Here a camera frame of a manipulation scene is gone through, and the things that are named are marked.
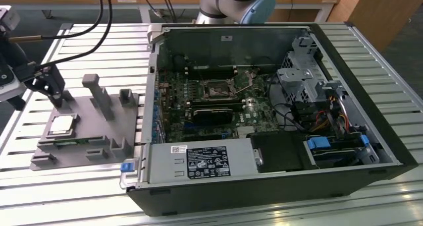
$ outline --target power supply label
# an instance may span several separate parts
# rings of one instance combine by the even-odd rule
[[[226,147],[187,149],[188,178],[202,179],[231,175]]]

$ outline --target slotted metal table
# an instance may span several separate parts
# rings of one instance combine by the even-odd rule
[[[90,27],[74,25],[60,34]],[[122,88],[144,93],[147,24],[115,24],[96,53],[59,64],[74,96],[90,95],[82,86],[98,73],[110,94]],[[423,163],[423,102],[354,27],[322,23],[354,74],[385,114],[419,164]],[[44,62],[78,54],[98,43],[100,25],[91,33],[54,41]],[[329,68],[337,79],[335,71]],[[0,225],[415,225],[423,223],[423,166],[394,180],[371,184],[347,197],[259,207],[148,217],[119,186],[120,164],[31,171],[31,156],[52,105],[27,92],[23,112],[15,112],[0,137]],[[143,96],[139,99],[136,142],[142,138]]]

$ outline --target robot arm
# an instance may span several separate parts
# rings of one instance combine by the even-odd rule
[[[8,41],[8,33],[19,20],[12,7],[0,6],[0,101],[8,101],[16,110],[23,110],[26,102],[19,95],[28,88],[44,94],[55,107],[60,107],[66,82],[56,65],[39,67],[28,60],[20,46]]]
[[[198,24],[265,23],[277,0],[202,0]]]

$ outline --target blue latch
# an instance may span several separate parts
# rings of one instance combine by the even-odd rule
[[[134,166],[134,163],[122,163],[120,172],[135,172]]]
[[[365,146],[367,146],[370,144],[370,140],[366,134],[362,134],[361,139],[363,141]]]
[[[307,140],[310,149],[330,148],[331,143],[327,137],[313,137]]]

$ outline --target green circuit board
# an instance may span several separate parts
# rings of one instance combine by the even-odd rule
[[[247,126],[255,132],[279,129],[266,95],[266,75],[249,72],[253,73],[251,69],[239,69],[230,79],[202,80],[191,80],[183,73],[159,74],[167,142],[239,138],[238,129]],[[205,104],[203,109],[214,110],[221,102],[235,102],[238,109],[231,112],[230,122],[199,126],[193,116],[194,104]]]

